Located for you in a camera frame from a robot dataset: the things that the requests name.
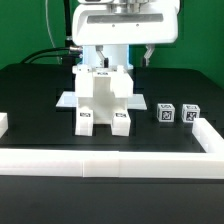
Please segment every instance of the white cube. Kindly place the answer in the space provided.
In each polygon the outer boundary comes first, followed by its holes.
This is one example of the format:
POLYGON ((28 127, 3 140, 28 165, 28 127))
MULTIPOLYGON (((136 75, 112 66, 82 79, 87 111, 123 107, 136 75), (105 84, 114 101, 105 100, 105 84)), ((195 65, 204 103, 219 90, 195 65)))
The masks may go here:
POLYGON ((93 111, 76 109, 76 135, 92 136, 93 111))
POLYGON ((129 136, 131 119, 127 111, 117 111, 111 123, 112 135, 129 136))
POLYGON ((182 120, 185 123, 193 123, 195 118, 199 118, 200 108, 194 104, 184 104, 182 108, 182 120))
POLYGON ((159 122, 174 122, 175 108, 173 104, 159 103, 157 105, 157 118, 159 122))

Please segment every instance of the green wall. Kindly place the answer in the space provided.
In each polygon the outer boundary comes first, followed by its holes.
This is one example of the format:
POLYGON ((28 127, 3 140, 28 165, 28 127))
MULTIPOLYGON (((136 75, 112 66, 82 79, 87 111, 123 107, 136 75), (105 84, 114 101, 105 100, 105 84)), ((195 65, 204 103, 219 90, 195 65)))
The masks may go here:
MULTIPOLYGON (((157 46, 150 66, 197 69, 224 87, 224 1, 182 0, 182 5, 178 40, 157 46)), ((63 46, 63 1, 49 0, 49 8, 54 40, 63 46)), ((0 0, 0 68, 50 47, 44 0, 0 0)), ((140 65, 144 52, 144 46, 131 47, 131 62, 140 65)))

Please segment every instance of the black tabletop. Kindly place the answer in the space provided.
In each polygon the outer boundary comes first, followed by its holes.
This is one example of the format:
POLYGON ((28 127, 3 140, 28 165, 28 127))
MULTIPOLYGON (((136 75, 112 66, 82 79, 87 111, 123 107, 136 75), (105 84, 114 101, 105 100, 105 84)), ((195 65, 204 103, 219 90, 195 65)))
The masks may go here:
POLYGON ((75 109, 58 109, 63 91, 72 91, 71 68, 56 65, 9 65, 0 71, 0 111, 8 113, 9 130, 1 147, 72 150, 199 152, 192 124, 181 119, 183 104, 197 104, 224 135, 224 91, 198 71, 142 69, 134 71, 135 93, 144 94, 147 111, 129 110, 129 137, 112 136, 110 125, 94 125, 92 137, 75 136, 75 109), (157 103, 172 103, 174 123, 160 123, 157 103))
MULTIPOLYGON (((70 68, 7 66, 0 71, 0 111, 8 113, 9 130, 0 146, 199 153, 192 124, 180 118, 183 103, 198 104, 224 135, 224 92, 200 72, 139 68, 133 79, 148 110, 129 111, 130 136, 111 136, 100 125, 81 137, 74 135, 75 110, 55 107, 73 89, 70 68), (157 121, 157 103, 175 106, 174 123, 157 121)), ((0 176, 1 224, 223 224, 223 208, 223 180, 0 176)))

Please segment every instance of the white block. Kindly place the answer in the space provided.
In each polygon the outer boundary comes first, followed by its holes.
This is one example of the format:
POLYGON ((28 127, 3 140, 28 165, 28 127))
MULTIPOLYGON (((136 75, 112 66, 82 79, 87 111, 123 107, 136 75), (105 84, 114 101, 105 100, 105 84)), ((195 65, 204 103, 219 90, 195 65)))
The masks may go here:
POLYGON ((204 118, 195 118, 193 135, 207 153, 224 153, 224 139, 204 118))
POLYGON ((0 138, 8 130, 8 117, 7 113, 0 113, 0 138))
POLYGON ((118 152, 89 152, 83 161, 83 177, 118 176, 118 152))
POLYGON ((112 123, 112 135, 129 136, 131 119, 127 111, 116 111, 112 123))
POLYGON ((183 104, 182 107, 182 120, 185 123, 193 123, 194 118, 199 118, 200 108, 194 104, 183 104))
POLYGON ((120 152, 120 178, 224 178, 223 155, 120 152))
POLYGON ((82 177, 83 153, 46 149, 1 149, 0 174, 82 177))
POLYGON ((93 97, 94 79, 91 70, 84 66, 78 67, 76 70, 75 91, 76 97, 93 97))
POLYGON ((133 80, 124 70, 123 66, 117 66, 117 72, 111 76, 110 89, 115 98, 129 98, 133 96, 133 80))
POLYGON ((175 108, 173 104, 159 103, 157 105, 157 118, 159 122, 174 122, 175 108))
POLYGON ((93 111, 76 109, 76 135, 92 136, 93 134, 93 111))

